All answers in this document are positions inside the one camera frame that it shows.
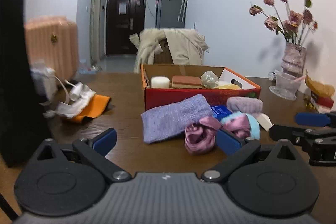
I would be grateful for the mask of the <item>purple satin scrunchie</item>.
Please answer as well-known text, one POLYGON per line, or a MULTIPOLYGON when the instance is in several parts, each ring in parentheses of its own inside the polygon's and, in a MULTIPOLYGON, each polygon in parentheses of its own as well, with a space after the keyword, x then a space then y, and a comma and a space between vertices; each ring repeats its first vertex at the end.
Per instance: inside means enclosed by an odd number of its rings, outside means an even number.
POLYGON ((185 147, 192 154, 203 154, 212 150, 215 138, 219 130, 226 130, 236 137, 246 138, 251 136, 251 125, 248 116, 243 113, 233 114, 218 121, 216 118, 207 116, 201 118, 185 128, 185 147))

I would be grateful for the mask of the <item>beige jacket on chair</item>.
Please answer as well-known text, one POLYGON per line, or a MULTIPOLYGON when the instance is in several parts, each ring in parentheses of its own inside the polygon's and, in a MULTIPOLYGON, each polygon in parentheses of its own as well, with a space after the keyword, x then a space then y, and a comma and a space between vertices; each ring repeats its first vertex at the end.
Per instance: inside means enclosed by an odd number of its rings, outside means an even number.
POLYGON ((146 28, 129 36, 137 49, 134 73, 141 72, 141 65, 154 64, 154 57, 163 52, 159 42, 165 40, 174 65, 203 65, 204 53, 209 50, 205 37, 195 29, 146 28))

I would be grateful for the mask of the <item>dried pink rose bouquet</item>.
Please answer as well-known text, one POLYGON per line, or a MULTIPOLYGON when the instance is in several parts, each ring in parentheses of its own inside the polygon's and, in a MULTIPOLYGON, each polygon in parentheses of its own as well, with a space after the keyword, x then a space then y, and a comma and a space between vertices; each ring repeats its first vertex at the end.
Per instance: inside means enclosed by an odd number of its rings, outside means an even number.
POLYGON ((263 0, 263 4, 274 9, 268 15, 258 5, 251 5, 251 16, 264 15, 264 25, 276 35, 282 34, 287 43, 302 47, 309 34, 318 29, 318 22, 314 19, 310 9, 312 0, 303 0, 303 10, 296 12, 290 8, 289 0, 263 0))

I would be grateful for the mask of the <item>light blue fluffy plush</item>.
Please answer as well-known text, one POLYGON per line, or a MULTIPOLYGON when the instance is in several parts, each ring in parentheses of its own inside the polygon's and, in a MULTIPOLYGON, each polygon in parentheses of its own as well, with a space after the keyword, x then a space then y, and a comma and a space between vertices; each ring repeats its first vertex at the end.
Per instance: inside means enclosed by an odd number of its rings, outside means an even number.
POLYGON ((260 140, 260 126, 257 119, 251 114, 235 112, 220 120, 224 129, 239 138, 252 137, 260 140))

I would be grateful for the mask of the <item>lavender knit cloth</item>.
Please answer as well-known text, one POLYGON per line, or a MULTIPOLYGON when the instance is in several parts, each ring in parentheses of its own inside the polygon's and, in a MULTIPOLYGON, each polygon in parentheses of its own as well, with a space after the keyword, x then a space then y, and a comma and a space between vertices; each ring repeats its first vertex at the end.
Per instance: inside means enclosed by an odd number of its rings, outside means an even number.
POLYGON ((170 139, 201 118, 212 115, 211 106, 201 94, 147 110, 141 114, 143 141, 150 144, 170 139))

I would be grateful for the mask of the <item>red cardboard box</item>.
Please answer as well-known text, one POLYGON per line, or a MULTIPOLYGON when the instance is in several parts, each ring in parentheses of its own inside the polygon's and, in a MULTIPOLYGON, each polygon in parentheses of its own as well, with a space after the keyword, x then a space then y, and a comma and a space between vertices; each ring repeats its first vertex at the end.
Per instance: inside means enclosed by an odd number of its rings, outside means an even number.
POLYGON ((259 98, 261 87, 253 81, 236 73, 228 67, 209 67, 196 65, 141 65, 141 78, 144 93, 145 110, 171 103, 181 102, 186 98, 197 94, 203 95, 211 106, 225 105, 230 97, 259 98), (187 89, 187 88, 152 88, 151 79, 155 76, 167 77, 170 80, 173 76, 201 77, 207 71, 214 72, 221 81, 241 84, 241 89, 187 89))

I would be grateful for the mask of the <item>white yellow hamster plush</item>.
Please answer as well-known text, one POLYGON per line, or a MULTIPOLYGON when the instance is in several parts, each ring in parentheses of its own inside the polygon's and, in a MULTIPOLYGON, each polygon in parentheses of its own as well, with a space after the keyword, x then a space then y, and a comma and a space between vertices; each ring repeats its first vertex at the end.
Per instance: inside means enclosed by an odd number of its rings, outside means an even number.
POLYGON ((241 89, 240 86, 229 83, 227 81, 217 81, 215 83, 215 88, 216 89, 230 89, 230 90, 240 90, 241 89))

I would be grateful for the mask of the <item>orange pouch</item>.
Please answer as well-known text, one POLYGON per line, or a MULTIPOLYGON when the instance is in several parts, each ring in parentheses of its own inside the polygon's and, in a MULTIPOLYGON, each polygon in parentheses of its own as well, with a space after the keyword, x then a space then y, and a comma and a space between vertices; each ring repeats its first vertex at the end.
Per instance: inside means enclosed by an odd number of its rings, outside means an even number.
POLYGON ((96 94, 79 115, 73 118, 68 118, 68 120, 74 123, 82 123, 83 120, 88 118, 95 119, 105 111, 110 101, 110 97, 96 94))

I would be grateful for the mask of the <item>blue tissue pack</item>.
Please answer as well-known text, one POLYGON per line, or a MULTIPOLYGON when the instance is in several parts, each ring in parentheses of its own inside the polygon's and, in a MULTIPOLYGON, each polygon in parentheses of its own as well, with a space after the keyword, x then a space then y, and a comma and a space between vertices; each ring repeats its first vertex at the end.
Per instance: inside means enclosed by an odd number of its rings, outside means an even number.
POLYGON ((211 109, 213 111, 213 117, 218 121, 232 114, 225 105, 211 106, 211 109))

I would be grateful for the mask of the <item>grey refrigerator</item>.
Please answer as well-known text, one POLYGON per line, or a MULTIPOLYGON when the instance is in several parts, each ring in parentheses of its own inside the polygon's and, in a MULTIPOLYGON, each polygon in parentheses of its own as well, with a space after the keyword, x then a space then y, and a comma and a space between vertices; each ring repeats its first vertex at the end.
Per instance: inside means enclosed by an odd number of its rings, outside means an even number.
POLYGON ((157 0, 156 28, 184 28, 187 0, 157 0))

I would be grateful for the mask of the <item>red white cigarette box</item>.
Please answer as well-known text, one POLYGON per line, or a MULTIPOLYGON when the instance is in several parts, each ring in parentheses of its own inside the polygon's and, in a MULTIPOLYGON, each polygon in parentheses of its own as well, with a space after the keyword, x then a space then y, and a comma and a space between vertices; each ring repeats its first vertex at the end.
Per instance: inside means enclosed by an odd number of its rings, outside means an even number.
POLYGON ((318 96, 314 92, 310 93, 310 103, 319 113, 330 113, 334 106, 334 101, 330 97, 318 96))

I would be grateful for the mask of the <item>orange scrubbing sponge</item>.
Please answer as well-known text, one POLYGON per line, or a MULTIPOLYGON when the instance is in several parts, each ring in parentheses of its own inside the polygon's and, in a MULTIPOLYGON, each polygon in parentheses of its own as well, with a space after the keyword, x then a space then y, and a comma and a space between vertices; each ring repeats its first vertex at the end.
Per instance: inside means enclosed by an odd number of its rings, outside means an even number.
POLYGON ((172 88, 179 89, 201 89, 202 82, 199 77, 193 76, 173 76, 172 77, 172 88))

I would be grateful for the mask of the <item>dark entrance door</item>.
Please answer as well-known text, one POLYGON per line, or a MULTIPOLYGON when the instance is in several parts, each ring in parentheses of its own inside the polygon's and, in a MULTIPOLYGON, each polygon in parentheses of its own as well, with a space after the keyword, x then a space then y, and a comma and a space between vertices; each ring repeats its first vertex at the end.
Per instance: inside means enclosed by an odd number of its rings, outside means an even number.
POLYGON ((145 28, 146 0, 107 0, 106 8, 106 55, 137 53, 129 36, 138 35, 145 28))

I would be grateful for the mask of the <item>wooden chair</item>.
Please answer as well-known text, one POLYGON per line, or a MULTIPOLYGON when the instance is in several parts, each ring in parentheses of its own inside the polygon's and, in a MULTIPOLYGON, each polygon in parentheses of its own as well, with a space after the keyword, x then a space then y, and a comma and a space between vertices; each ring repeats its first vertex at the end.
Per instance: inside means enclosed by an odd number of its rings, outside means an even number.
POLYGON ((171 57, 169 45, 166 39, 159 42, 162 52, 154 54, 153 64, 173 65, 173 59, 171 57))

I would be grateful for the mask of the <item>lilac fluffy headband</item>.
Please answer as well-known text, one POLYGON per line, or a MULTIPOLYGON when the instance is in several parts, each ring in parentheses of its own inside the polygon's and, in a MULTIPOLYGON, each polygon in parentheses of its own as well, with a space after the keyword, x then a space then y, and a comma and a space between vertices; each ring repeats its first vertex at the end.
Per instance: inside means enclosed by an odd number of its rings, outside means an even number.
POLYGON ((230 97, 227 100, 227 108, 231 112, 242 112, 248 114, 261 113, 263 102, 257 98, 249 97, 230 97))

